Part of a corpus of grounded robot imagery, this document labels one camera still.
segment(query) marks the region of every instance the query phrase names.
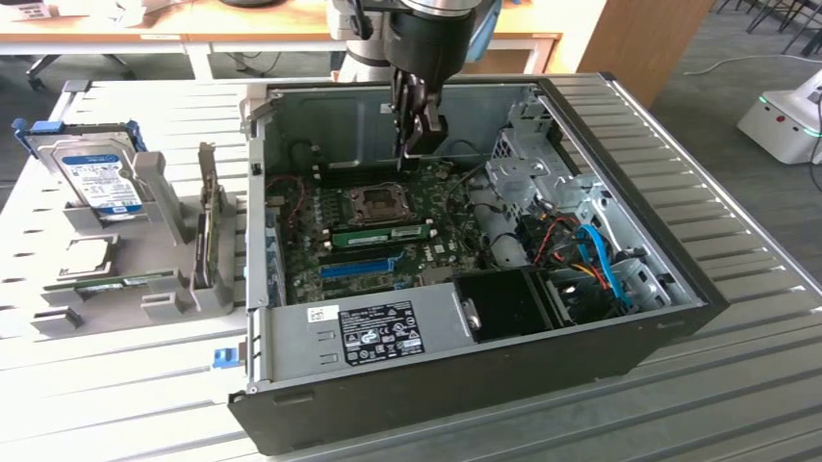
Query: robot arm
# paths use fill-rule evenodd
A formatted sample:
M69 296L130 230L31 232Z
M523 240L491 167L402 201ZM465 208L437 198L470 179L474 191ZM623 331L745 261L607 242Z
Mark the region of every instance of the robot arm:
M483 0L349 0L345 4L349 15L341 13L341 19L349 24L353 36L360 40L381 40L377 51L384 53L384 61L393 68L393 154L400 170L414 168L418 158L433 152L448 137L445 117L437 111L441 86L462 68L472 39L480 43L479 52L472 50L472 55L481 54L499 5L500 0L485 0L484 4ZM479 10L483 10L481 20L474 32ZM374 20L381 21L376 28Z

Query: motherboard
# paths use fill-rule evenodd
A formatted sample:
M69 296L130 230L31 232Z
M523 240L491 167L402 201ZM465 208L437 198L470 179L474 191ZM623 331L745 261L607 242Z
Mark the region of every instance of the motherboard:
M462 180L448 162L405 176L393 168L273 176L286 303L438 284L492 265Z

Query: green circuit board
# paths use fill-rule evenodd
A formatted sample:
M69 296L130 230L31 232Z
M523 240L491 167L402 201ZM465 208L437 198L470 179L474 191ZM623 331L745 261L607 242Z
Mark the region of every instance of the green circuit board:
M480 231L464 207L462 185L457 185L462 173L462 169L432 164L402 180L352 188L330 188L301 178L302 201L290 223L288 215L290 205L298 203L298 187L293 181L276 182L268 194L281 207L288 304L420 287L445 282L453 273L476 270L480 262L464 236L477 237ZM448 219L444 206L449 190ZM369 194L373 200L366 204L377 204L369 211L365 206L358 208L357 194ZM408 202L405 209L380 207L398 197ZM392 214L390 218L402 216L404 220L388 222L385 214ZM349 258L372 250L393 260L392 270L321 277L325 257Z

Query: power supply label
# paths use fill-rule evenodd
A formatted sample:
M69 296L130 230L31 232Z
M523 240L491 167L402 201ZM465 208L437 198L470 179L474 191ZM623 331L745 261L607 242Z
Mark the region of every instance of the power supply label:
M338 330L350 366L425 352L410 301L340 311Z
M120 176L122 164L114 154L61 159L66 177L82 194L88 207L109 215L130 214L142 207L137 190Z

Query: floor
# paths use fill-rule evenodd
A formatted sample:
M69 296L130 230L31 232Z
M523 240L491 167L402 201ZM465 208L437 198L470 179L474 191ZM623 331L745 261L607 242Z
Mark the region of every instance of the floor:
M822 192L812 187L807 167L780 164L735 128L757 94L793 88L819 65L784 59L751 60L727 64L703 76L681 75L731 57L777 54L787 36L775 33L775 19L747 35L741 31L751 17L731 9L707 17L652 113L804 268L822 279L822 240L816 234L822 227ZM181 55L122 58L138 79L192 77ZM274 53L262 53L249 63L266 69L274 59ZM65 56L41 74L49 90L33 92L21 77L27 66L18 58L0 58L0 127L7 127L15 117L46 117L63 80L120 78L118 70L101 56ZM226 55L214 55L212 66L217 78L248 77L234 70ZM266 76L326 72L325 54L286 53ZM0 207L23 162L25 153L6 129L0 132Z

